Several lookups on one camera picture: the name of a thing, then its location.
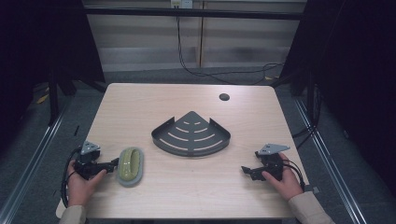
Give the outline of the metal floor rail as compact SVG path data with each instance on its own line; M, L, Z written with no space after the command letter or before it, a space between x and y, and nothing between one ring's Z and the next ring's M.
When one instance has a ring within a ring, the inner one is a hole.
M309 131L310 138L312 139L352 222L354 224L369 224L361 210L361 207L356 201L356 198L350 191L345 179L342 177L337 165L335 164L332 154L327 148L320 132L314 127L313 123L308 118L308 112L304 102L297 99L295 100L295 104L304 121L305 127Z
M21 176L18 178L18 182L13 187L12 191L5 200L4 205L0 209L0 224L12 223L12 220L21 206L21 202L25 197L27 190L35 178L38 167L42 163L54 136L58 132L63 122L64 113L69 106L70 102L66 101L59 114L55 117L54 121L52 121L50 125L46 127L46 131L40 138L40 142L37 144L35 152L30 160L24 163L24 168L22 169Z

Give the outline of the green sponge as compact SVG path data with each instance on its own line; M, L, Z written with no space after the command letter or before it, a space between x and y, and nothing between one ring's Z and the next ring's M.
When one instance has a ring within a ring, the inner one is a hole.
M119 183L125 188L136 185L143 176L144 154L138 147L125 148L119 158L118 175Z

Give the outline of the person's left hand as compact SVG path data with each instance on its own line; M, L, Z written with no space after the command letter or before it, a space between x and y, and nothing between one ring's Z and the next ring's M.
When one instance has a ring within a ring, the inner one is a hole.
M67 181L68 205L85 206L89 202L91 196L94 194L96 187L106 176L106 170L102 170L93 178L86 180L75 172L74 163L75 161L71 160L67 169L69 174Z

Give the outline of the black horizontal frame bar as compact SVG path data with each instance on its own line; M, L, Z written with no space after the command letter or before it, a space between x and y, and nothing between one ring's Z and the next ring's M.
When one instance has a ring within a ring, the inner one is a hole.
M303 13L236 11L187 8L126 8L126 7L84 7L86 14L128 15L128 16L170 16L196 18L231 18L300 21Z

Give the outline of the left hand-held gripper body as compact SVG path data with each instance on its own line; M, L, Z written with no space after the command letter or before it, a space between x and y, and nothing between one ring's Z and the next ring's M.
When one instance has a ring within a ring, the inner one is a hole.
M99 156L100 147L94 143L85 141L77 155L74 164L75 171L84 179L88 180L101 171L107 170L104 163L96 162Z

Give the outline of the black curtain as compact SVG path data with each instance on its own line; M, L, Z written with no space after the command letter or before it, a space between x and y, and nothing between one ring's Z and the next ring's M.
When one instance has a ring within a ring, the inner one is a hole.
M281 76L315 81L396 195L396 0L307 0Z
M49 83L51 116L57 90L75 80L104 91L104 72L82 0L0 0L0 152L17 135L36 84Z

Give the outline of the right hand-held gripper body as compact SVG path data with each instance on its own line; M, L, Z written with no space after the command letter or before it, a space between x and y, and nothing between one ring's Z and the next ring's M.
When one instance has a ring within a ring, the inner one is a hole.
M280 158L279 153L288 149L290 149L289 146L266 144L256 151L255 155L261 160L264 171L280 181L282 179L283 160Z

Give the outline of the dark grey corner shelf rack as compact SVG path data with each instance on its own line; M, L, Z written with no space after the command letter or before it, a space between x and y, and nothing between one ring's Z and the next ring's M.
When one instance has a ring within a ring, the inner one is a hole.
M226 148L231 134L213 119L190 111L178 120L170 118L151 132L155 146L181 157L204 157Z

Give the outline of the white wall socket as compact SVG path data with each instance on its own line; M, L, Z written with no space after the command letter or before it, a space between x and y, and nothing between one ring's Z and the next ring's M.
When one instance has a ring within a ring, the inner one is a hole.
M171 8L193 9L192 0L170 0Z

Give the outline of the person's right hand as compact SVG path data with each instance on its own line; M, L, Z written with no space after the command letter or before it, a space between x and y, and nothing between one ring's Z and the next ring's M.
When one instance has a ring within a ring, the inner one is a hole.
M289 159L283 153L279 153L279 156L283 161L287 161L287 165L289 164ZM283 167L282 179L280 181L268 172L262 172L262 176L277 190L285 201L289 201L291 198L304 192L295 173L287 165Z

